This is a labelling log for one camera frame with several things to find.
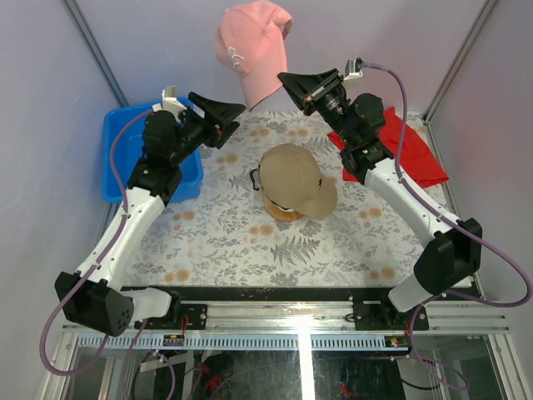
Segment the dark green cap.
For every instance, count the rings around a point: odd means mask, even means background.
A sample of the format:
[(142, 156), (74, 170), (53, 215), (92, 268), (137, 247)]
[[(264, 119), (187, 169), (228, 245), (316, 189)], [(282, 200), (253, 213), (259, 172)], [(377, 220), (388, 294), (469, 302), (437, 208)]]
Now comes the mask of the dark green cap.
[(249, 172), (249, 178), (251, 179), (251, 182), (252, 182), (252, 189), (256, 192), (260, 192), (262, 190), (262, 185), (261, 185), (261, 179), (259, 176), (258, 167), (252, 169)]

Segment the pink cap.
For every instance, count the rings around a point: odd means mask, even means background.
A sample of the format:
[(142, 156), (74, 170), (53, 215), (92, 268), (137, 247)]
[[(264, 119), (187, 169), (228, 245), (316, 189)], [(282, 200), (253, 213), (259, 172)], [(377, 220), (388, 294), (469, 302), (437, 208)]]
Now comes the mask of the pink cap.
[(285, 39), (293, 19), (270, 1), (254, 1), (228, 8), (215, 36), (217, 60), (240, 79), (247, 109), (281, 88), (280, 73), (288, 71)]

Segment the khaki cap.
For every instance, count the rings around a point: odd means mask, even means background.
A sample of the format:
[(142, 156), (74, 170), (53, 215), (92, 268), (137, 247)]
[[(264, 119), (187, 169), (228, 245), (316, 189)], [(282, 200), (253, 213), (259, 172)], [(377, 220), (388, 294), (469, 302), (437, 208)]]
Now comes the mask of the khaki cap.
[(278, 145), (263, 153), (258, 168), (264, 205), (275, 203), (314, 219), (327, 218), (335, 210), (335, 183), (322, 174), (307, 149)]

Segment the wooden hat stand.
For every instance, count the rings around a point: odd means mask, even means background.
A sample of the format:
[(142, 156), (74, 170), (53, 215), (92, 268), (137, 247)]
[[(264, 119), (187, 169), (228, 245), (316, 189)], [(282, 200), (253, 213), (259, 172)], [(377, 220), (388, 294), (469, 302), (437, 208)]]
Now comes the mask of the wooden hat stand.
[(266, 209), (266, 212), (272, 218), (282, 223), (293, 223), (295, 221), (298, 221), (304, 218), (304, 215), (299, 212), (291, 211), (291, 210), (287, 211), (287, 210), (281, 209), (280, 207), (278, 207), (277, 205), (271, 202), (265, 203), (265, 209)]

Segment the red cloth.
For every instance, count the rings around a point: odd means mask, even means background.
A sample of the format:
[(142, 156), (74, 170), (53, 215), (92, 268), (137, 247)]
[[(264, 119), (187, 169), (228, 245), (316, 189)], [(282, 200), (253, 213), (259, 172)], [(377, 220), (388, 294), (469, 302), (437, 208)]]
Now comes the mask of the red cloth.
[[(386, 124), (380, 130), (379, 138), (395, 156), (400, 141), (402, 119), (396, 115), (394, 107), (385, 110), (384, 117)], [(401, 149), (401, 167), (421, 188), (429, 188), (449, 180), (428, 145), (409, 126), (406, 127)]]

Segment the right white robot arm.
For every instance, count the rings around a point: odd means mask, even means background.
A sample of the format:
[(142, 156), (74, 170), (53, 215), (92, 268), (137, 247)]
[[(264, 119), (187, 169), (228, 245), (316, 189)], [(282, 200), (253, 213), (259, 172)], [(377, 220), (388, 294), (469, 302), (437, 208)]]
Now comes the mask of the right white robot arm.
[(424, 248), (411, 275), (390, 290), (389, 302), (380, 307), (386, 327), (401, 327), (412, 308), (478, 271), (481, 225), (473, 218), (462, 221), (447, 212), (401, 169), (398, 154), (388, 150), (378, 136), (386, 123), (378, 96), (363, 93), (350, 101), (345, 78), (336, 69), (316, 75), (281, 72), (278, 78), (305, 115), (319, 113), (340, 136), (343, 167), (384, 198)]

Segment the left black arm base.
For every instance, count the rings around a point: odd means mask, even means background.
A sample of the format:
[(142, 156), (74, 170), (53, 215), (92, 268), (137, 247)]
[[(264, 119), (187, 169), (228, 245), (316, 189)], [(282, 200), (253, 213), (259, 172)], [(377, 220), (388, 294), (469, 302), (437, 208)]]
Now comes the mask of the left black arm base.
[(183, 303), (172, 300), (162, 326), (166, 329), (205, 330), (207, 326), (208, 306), (203, 303)]

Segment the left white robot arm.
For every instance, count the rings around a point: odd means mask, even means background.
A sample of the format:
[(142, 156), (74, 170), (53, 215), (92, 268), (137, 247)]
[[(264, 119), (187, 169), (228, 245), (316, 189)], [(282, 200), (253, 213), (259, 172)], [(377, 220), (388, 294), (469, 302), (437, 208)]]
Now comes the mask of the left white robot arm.
[(181, 322), (177, 295), (153, 287), (124, 292), (122, 287), (127, 264), (178, 189), (183, 162), (201, 145), (221, 148), (246, 110), (243, 104), (194, 92), (188, 99), (192, 104), (185, 107), (164, 95), (131, 120), (131, 125), (143, 125), (142, 150), (130, 178), (118, 184), (120, 208), (92, 254), (75, 272), (61, 272), (54, 283), (58, 307), (69, 322), (110, 337), (143, 319), (154, 318), (167, 329)]

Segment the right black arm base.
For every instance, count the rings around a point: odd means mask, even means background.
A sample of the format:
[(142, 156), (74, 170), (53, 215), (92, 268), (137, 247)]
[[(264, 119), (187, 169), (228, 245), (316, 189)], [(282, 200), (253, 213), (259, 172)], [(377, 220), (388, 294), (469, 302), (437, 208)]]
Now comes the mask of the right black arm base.
[(355, 301), (353, 303), (353, 317), (355, 328), (360, 331), (402, 331), (408, 333), (414, 328), (416, 331), (427, 331), (429, 323), (421, 309), (415, 322), (412, 317), (415, 309), (399, 312), (388, 298), (371, 301)]

